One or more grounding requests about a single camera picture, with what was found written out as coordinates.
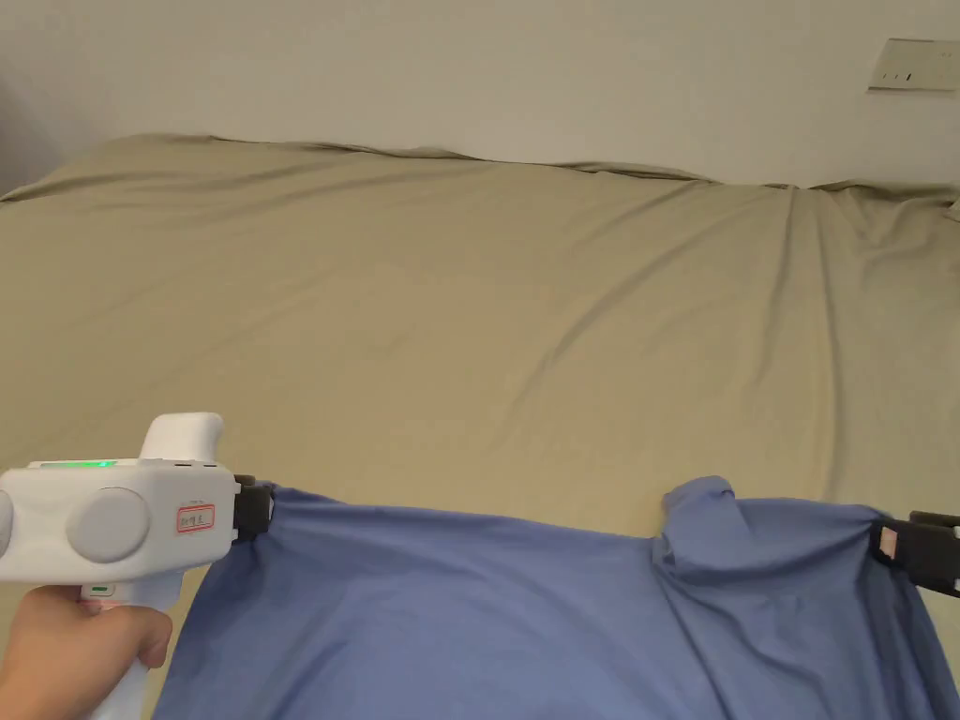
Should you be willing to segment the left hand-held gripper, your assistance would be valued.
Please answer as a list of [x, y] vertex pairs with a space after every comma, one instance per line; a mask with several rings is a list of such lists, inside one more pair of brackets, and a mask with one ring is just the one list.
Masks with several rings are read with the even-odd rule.
[[1, 579], [74, 586], [99, 613], [171, 610], [185, 573], [267, 533], [272, 485], [218, 462], [222, 417], [158, 416], [135, 457], [41, 459], [1, 479]]

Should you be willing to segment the person's left hand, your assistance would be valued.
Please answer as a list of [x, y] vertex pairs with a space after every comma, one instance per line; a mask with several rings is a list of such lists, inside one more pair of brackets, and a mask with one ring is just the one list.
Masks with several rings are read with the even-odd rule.
[[135, 664], [163, 666], [171, 618], [150, 607], [93, 614], [72, 586], [25, 594], [1, 669], [4, 719], [85, 719]]

